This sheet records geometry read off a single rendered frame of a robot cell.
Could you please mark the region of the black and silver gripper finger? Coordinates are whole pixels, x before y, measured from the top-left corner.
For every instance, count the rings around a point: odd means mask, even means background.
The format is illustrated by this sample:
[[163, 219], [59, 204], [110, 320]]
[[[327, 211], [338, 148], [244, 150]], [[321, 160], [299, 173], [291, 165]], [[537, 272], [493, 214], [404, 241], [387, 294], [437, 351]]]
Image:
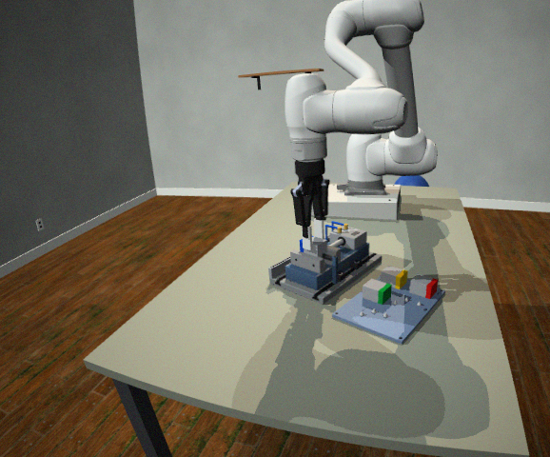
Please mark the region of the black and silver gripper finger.
[[[328, 187], [330, 180], [323, 179], [323, 182], [317, 181], [318, 194], [314, 194], [312, 206], [314, 211], [314, 236], [324, 239], [324, 221], [328, 214]], [[323, 191], [323, 192], [322, 192]], [[323, 200], [323, 202], [322, 202]], [[323, 209], [324, 207], [324, 209]]]
[[302, 182], [291, 189], [293, 197], [296, 225], [302, 226], [303, 248], [312, 250], [311, 208], [314, 199], [315, 184], [310, 184], [309, 196], [302, 192]]

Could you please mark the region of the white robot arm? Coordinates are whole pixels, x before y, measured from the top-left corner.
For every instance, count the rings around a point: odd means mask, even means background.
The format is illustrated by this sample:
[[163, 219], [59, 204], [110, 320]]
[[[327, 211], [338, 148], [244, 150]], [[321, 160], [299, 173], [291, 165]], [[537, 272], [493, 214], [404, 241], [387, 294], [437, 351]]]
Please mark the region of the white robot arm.
[[[327, 133], [351, 134], [348, 183], [337, 184], [344, 195], [386, 195], [384, 175], [417, 176], [436, 167], [438, 149], [418, 127], [409, 48], [414, 32], [424, 24], [421, 8], [420, 0], [343, 1], [327, 18], [324, 48], [358, 80], [344, 90], [326, 90], [314, 73], [287, 82], [285, 120], [293, 159], [321, 161], [327, 156]], [[346, 46], [364, 35], [374, 35], [382, 48], [388, 88], [376, 70]], [[388, 132], [389, 140], [382, 139], [381, 133]]]

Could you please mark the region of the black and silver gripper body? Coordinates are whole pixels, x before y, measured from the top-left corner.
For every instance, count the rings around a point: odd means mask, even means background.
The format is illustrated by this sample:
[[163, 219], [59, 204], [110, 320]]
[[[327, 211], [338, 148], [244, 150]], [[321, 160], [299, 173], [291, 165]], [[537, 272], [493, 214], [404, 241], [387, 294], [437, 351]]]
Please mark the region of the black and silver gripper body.
[[309, 163], [298, 162], [296, 160], [295, 173], [299, 177], [298, 185], [300, 184], [300, 182], [302, 182], [302, 192], [304, 193], [304, 195], [309, 196], [310, 184], [316, 184], [317, 181], [323, 182], [323, 174], [325, 173], [324, 159], [318, 162]]

